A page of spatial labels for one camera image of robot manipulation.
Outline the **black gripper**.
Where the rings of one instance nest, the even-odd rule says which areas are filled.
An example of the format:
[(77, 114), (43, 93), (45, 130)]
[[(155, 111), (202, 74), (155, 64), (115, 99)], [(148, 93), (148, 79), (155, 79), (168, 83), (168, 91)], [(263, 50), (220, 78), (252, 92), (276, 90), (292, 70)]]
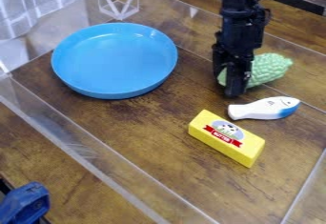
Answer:
[(260, 0), (222, 0), (222, 30), (212, 45), (212, 73), (226, 85), (226, 96), (246, 92), (251, 78), (252, 61), (232, 56), (247, 56), (262, 46), (263, 30), (268, 23), (270, 9)]

